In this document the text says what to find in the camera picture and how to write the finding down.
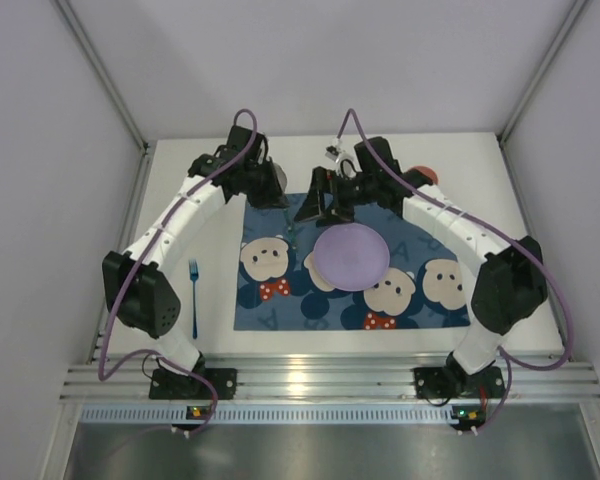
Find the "purple plastic plate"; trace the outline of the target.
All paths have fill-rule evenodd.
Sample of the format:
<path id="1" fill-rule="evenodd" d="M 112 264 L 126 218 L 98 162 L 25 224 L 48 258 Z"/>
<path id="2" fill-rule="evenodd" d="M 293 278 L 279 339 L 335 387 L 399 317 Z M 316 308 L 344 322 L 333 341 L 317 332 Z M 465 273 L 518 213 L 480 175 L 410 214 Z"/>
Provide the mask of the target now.
<path id="1" fill-rule="evenodd" d="M 312 253 L 317 273 L 334 288 L 347 292 L 373 287 L 390 266 L 384 238 L 359 223 L 327 228 L 316 240 Z"/>

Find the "green handled steel spoon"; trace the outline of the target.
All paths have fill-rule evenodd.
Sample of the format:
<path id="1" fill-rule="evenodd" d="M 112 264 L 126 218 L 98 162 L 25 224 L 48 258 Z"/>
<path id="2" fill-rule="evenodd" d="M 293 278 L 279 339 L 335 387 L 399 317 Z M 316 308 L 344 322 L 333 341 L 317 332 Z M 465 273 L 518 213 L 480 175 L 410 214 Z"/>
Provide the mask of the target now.
<path id="1" fill-rule="evenodd" d="M 285 193 L 286 192 L 286 186 L 287 186 L 287 177 L 286 174 L 284 173 L 282 167 L 280 165 L 278 165 L 277 163 L 273 163 L 274 166 L 274 170 L 276 173 L 276 178 L 278 180 L 279 186 L 282 189 L 282 192 Z M 285 224 L 286 224 L 286 232 L 287 232 L 287 237 L 288 240 L 291 244 L 291 247 L 294 251 L 297 250 L 298 245 L 297 245 L 297 235 L 296 235 L 296 229 L 295 229 L 295 224 L 294 221 L 292 220 L 291 216 L 290 216 L 290 207 L 287 206 L 284 210 L 283 210 L 283 216 L 285 219 Z"/>

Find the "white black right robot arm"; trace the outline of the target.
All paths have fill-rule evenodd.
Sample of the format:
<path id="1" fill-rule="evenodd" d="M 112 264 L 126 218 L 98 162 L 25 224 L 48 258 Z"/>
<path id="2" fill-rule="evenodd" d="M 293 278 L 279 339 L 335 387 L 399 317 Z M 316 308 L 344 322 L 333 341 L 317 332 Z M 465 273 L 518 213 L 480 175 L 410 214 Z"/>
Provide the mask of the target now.
<path id="1" fill-rule="evenodd" d="M 454 253 L 475 278 L 468 295 L 471 325 L 441 369 L 443 393 L 464 393 L 492 365 L 505 337 L 547 300 L 547 275 L 539 243 L 514 240 L 447 200 L 435 177 L 417 168 L 403 171 L 381 136 L 354 147 L 358 169 L 316 167 L 298 222 L 332 226 L 353 222 L 359 205 L 376 204 L 419 227 Z"/>

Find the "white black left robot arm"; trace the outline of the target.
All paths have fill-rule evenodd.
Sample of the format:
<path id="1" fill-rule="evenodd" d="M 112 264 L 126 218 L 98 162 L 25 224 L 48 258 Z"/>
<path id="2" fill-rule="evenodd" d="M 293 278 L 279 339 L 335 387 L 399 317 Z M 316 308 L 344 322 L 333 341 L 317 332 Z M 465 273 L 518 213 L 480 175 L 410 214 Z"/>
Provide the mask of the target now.
<path id="1" fill-rule="evenodd" d="M 233 197 L 243 195 L 255 208 L 287 207 L 283 173 L 268 153 L 264 134 L 232 126 L 214 153 L 192 162 L 174 198 L 148 230 L 123 252 L 105 256 L 107 334 L 120 322 L 151 339 L 147 354 L 168 371 L 183 377 L 201 372 L 203 356 L 178 323 L 181 302 L 169 277 L 204 224 Z"/>

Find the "salmon plastic cup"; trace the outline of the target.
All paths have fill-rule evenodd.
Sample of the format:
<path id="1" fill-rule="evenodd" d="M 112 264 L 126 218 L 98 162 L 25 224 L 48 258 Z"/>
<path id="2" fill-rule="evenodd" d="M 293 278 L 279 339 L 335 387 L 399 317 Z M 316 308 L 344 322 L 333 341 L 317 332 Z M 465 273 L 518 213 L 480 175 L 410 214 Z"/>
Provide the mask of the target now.
<path id="1" fill-rule="evenodd" d="M 423 185 L 437 185 L 439 183 L 436 172 L 426 166 L 415 166 L 406 172 L 406 180 L 415 188 Z"/>

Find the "blue cartoon mouse placemat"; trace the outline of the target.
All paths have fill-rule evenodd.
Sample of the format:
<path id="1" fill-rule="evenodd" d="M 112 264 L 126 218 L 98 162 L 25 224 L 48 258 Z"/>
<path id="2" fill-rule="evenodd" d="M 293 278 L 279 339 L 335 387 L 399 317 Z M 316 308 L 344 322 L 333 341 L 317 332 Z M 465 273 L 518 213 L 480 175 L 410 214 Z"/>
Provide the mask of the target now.
<path id="1" fill-rule="evenodd" d="M 293 220 L 305 197 L 289 197 Z M 386 241 L 390 266 L 364 291 L 346 292 L 319 277 L 312 251 L 321 228 L 296 223 L 287 237 L 283 210 L 245 208 L 234 327 L 251 331 L 393 330 L 465 327 L 469 323 L 456 257 L 422 229 L 377 205 L 357 208 L 356 222 Z"/>

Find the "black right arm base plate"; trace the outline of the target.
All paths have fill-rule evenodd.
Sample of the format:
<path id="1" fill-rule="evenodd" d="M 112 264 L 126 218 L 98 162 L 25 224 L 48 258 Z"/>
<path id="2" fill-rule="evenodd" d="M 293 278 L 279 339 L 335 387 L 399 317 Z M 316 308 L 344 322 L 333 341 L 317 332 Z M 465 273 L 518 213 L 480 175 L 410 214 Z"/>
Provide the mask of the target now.
<path id="1" fill-rule="evenodd" d="M 474 375 L 453 372 L 447 367 L 417 367 L 413 370 L 416 397 L 423 400 L 499 399 L 505 391 L 500 368 L 490 366 Z"/>

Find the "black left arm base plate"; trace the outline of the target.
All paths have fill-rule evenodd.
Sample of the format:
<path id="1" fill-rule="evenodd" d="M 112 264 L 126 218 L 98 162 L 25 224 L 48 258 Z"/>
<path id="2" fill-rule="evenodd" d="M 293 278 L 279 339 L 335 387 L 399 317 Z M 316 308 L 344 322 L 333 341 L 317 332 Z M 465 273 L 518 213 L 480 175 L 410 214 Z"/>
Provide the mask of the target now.
<path id="1" fill-rule="evenodd" d="M 203 377 L 214 387 L 219 400 L 234 398 L 237 373 L 233 368 L 207 368 Z M 211 390 L 199 380 L 159 367 L 152 372 L 151 400 L 211 400 Z"/>

